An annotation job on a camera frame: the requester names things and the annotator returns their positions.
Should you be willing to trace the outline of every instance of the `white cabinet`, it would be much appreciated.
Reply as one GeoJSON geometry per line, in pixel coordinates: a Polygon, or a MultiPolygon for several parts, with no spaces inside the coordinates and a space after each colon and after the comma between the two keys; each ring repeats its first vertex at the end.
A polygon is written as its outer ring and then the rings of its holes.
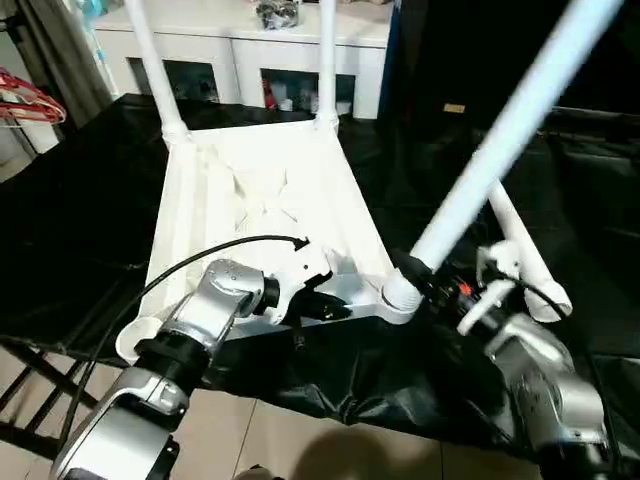
{"type": "MultiPolygon", "coordinates": [[[[133,32],[97,30],[96,37],[119,94],[151,94],[133,32]]],[[[240,103],[231,40],[219,37],[154,35],[176,97],[240,103]]]]}
{"type": "MultiPolygon", "coordinates": [[[[317,4],[301,6],[299,26],[277,31],[262,29],[255,3],[248,0],[183,0],[177,5],[172,0],[145,1],[178,97],[265,107],[266,87],[278,97],[276,104],[286,97],[285,104],[294,110],[313,110],[319,70],[317,4]]],[[[338,6],[339,113],[376,118],[391,12],[391,4],[338,6]]],[[[118,93],[149,93],[126,9],[98,19],[95,29],[118,93]]]]}
{"type": "MultiPolygon", "coordinates": [[[[233,52],[242,102],[253,107],[265,106],[263,80],[271,80],[268,85],[273,89],[275,82],[273,78],[269,78],[269,70],[314,73],[319,70],[319,46],[313,43],[233,40],[233,52]]],[[[343,100],[341,103],[352,102],[351,110],[356,118],[376,118],[378,115],[384,58],[384,49],[336,47],[337,100],[343,100]],[[340,76],[349,76],[352,79],[342,79],[340,76]],[[350,80],[355,84],[352,98],[341,99],[341,93],[349,90],[350,80]],[[346,88],[341,88],[341,83],[344,83],[346,88]]],[[[314,80],[312,90],[315,94],[317,76],[314,80]]],[[[306,78],[302,76],[301,80],[296,82],[298,85],[294,86],[297,93],[288,94],[287,97],[293,99],[292,97],[299,95],[301,90],[306,90],[308,87],[300,87],[300,84],[305,82],[306,78]]],[[[297,102],[293,100],[294,107],[297,107],[297,102]]]]}

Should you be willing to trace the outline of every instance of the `shelf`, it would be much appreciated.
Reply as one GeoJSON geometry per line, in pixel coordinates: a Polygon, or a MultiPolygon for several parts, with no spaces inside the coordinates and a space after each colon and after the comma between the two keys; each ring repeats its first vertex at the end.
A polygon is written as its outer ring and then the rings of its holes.
{"type": "MultiPolygon", "coordinates": [[[[146,0],[149,23],[155,33],[225,37],[273,42],[318,43],[320,7],[303,4],[301,24],[284,30],[264,30],[255,14],[257,2],[248,0],[146,0]]],[[[336,45],[386,48],[393,4],[365,1],[339,4],[336,45]]],[[[126,9],[96,19],[96,30],[133,31],[126,9]]]]}

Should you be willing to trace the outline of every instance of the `black cable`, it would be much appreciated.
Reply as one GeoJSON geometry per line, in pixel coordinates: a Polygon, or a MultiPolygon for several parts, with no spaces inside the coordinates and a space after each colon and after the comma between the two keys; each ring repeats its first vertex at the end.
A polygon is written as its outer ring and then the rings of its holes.
{"type": "Polygon", "coordinates": [[[145,286],[140,292],[138,292],[133,298],[131,298],[131,300],[125,305],[125,307],[120,311],[120,313],[116,315],[111,321],[111,323],[109,323],[109,325],[107,326],[107,329],[105,330],[104,334],[100,338],[100,341],[96,345],[96,348],[93,350],[91,359],[87,363],[82,373],[82,378],[78,383],[78,391],[73,396],[73,399],[69,404],[69,408],[67,409],[67,413],[64,418],[62,431],[60,432],[60,449],[62,449],[64,444],[67,442],[67,439],[69,438],[69,433],[71,432],[71,427],[73,425],[73,419],[76,415],[78,404],[80,403],[80,395],[85,390],[87,383],[89,383],[89,378],[91,377],[91,374],[93,373],[93,369],[96,366],[98,355],[100,354],[100,351],[102,350],[105,343],[109,339],[111,332],[113,332],[113,329],[116,327],[116,325],[118,325],[120,320],[122,320],[122,318],[127,314],[129,309],[134,307],[142,299],[142,297],[144,297],[147,293],[149,293],[156,286],[158,286],[158,284],[160,284],[163,280],[165,280],[167,277],[169,277],[176,271],[180,270],[181,268],[197,260],[200,260],[201,258],[206,257],[207,255],[211,255],[221,250],[224,250],[230,247],[235,247],[236,245],[242,245],[244,243],[260,242],[265,240],[291,242],[295,246],[296,250],[302,248],[308,243],[307,240],[302,240],[300,238],[295,238],[295,237],[288,237],[285,235],[256,235],[253,237],[244,237],[244,238],[239,238],[237,240],[232,240],[230,242],[222,243],[220,245],[216,245],[215,247],[207,248],[206,250],[196,253],[195,255],[192,255],[189,258],[186,258],[181,262],[176,263],[173,267],[164,271],[162,274],[156,277],[153,281],[151,281],[147,286],[145,286]]]}
{"type": "MultiPolygon", "coordinates": [[[[568,321],[569,325],[571,325],[571,334],[574,337],[576,337],[576,330],[573,328],[573,323],[571,322],[571,320],[569,319],[569,315],[567,315],[564,310],[562,310],[562,308],[560,307],[560,305],[558,305],[556,302],[554,302],[549,295],[547,295],[546,293],[544,293],[542,290],[540,290],[538,287],[536,287],[535,285],[530,284],[529,282],[525,282],[524,280],[521,280],[519,278],[515,278],[512,277],[510,275],[507,275],[499,270],[497,270],[496,268],[492,268],[493,272],[500,278],[504,279],[504,280],[509,280],[513,283],[515,283],[516,285],[521,286],[522,288],[526,289],[526,290],[530,290],[533,293],[535,293],[537,296],[539,296],[541,299],[543,299],[547,305],[549,305],[553,311],[560,317],[561,320],[563,321],[568,321]]],[[[611,416],[611,410],[609,409],[609,406],[607,405],[607,402],[605,400],[605,396],[604,396],[604,388],[602,385],[602,379],[600,378],[600,374],[598,373],[598,369],[596,368],[595,362],[593,361],[593,356],[591,355],[591,353],[589,352],[589,349],[586,346],[586,342],[581,341],[580,342],[581,347],[582,347],[582,353],[584,354],[585,360],[587,361],[587,366],[589,367],[589,371],[591,373],[591,376],[593,377],[593,383],[594,386],[598,392],[598,395],[600,395],[600,397],[602,398],[602,410],[604,413],[604,425],[607,429],[607,437],[609,440],[609,446],[611,448],[611,469],[614,473],[614,475],[616,477],[620,476],[619,473],[619,468],[620,468],[620,460],[621,460],[621,453],[620,453],[620,446],[618,445],[618,442],[616,440],[616,435],[613,429],[613,417],[611,416]]]]}

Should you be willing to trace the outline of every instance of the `table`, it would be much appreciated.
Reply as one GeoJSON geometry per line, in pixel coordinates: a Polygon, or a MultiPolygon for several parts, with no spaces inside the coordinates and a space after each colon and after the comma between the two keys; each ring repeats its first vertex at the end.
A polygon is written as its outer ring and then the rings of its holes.
{"type": "MultiPolygon", "coordinates": [[[[179,107],[191,129],[306,119],[234,105],[179,107]]],[[[458,118],[437,132],[342,119],[340,141],[388,249],[411,247],[482,138],[484,132],[458,118]]],[[[640,130],[633,122],[565,115],[552,116],[545,129],[505,186],[574,303],[616,437],[640,451],[634,281],[640,258],[632,255],[640,238],[640,130]]],[[[166,156],[152,99],[125,95],[78,136],[0,184],[2,344],[79,360],[90,355],[114,313],[143,285],[166,156]]],[[[472,266],[476,246],[497,238],[485,209],[452,258],[472,266]]],[[[552,326],[561,338],[567,328],[552,326]]],[[[347,424],[526,454],[519,438],[505,444],[456,402],[473,393],[464,387],[477,369],[490,373],[491,366],[480,357],[460,369],[447,350],[458,340],[428,312],[402,327],[369,318],[310,328],[304,336],[302,350],[290,332],[227,342],[203,387],[347,424]]],[[[113,341],[107,345],[100,360],[122,366],[113,341]]]]}

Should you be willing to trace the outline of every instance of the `glass cabinet door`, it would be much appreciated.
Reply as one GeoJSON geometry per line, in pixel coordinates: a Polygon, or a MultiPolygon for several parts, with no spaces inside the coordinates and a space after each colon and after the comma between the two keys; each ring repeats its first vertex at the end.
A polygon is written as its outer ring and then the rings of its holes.
{"type": "MultiPolygon", "coordinates": [[[[143,95],[152,95],[142,59],[128,57],[127,61],[143,95]]],[[[164,60],[164,68],[176,99],[219,103],[218,88],[210,63],[164,60]]]]}
{"type": "MultiPolygon", "coordinates": [[[[264,106],[282,111],[318,110],[318,74],[292,70],[260,69],[264,106]]],[[[355,75],[336,75],[338,115],[353,113],[355,75]]]]}

